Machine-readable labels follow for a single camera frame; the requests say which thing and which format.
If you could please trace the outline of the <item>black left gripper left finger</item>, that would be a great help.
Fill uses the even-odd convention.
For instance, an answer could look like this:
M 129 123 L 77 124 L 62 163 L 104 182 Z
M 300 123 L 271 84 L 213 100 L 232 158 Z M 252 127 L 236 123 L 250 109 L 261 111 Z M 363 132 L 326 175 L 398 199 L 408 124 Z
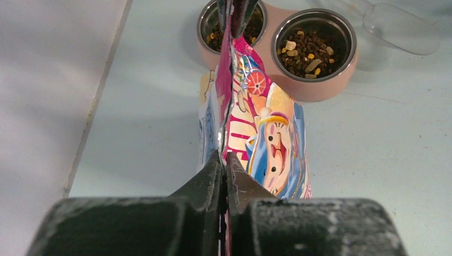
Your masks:
M 213 151 L 167 197 L 78 197 L 47 213 L 28 255 L 220 255 L 222 164 Z

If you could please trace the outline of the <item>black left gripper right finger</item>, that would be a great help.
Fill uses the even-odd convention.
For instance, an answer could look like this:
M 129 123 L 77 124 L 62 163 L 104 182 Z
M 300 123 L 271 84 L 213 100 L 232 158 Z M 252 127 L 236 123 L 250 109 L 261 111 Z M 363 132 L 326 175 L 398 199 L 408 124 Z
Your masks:
M 226 157 L 226 255 L 406 255 L 385 208 L 365 198 L 278 199 Z

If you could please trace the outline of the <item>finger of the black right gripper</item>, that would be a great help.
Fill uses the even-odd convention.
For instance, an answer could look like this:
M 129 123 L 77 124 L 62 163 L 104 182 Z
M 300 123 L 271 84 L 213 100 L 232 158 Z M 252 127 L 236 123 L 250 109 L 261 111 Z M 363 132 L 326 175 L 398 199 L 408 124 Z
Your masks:
M 219 23 L 222 31 L 226 30 L 229 24 L 231 1 L 230 0 L 217 0 L 217 13 L 219 17 Z
M 240 38 L 250 21 L 258 0 L 233 0 L 231 17 L 231 34 L 233 38 Z

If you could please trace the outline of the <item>pet food bag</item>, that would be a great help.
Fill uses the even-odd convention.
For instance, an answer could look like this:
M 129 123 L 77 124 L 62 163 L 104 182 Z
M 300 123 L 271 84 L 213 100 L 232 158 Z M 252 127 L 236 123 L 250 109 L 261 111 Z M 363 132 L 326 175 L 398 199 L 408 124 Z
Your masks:
M 201 78 L 198 120 L 198 169 L 223 148 L 274 196 L 311 197 L 303 108 L 269 78 L 243 38 L 232 39 L 221 65 Z

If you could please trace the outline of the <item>clear plastic scoop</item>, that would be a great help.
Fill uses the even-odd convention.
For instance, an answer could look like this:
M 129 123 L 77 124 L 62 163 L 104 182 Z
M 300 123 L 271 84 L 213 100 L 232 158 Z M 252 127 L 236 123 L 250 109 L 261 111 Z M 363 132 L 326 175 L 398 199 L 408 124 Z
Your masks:
M 392 49 L 413 55 L 435 53 L 441 43 L 435 24 L 389 3 L 371 1 L 306 1 L 306 5 L 342 12 L 352 18 L 364 40 L 367 58 L 377 59 Z

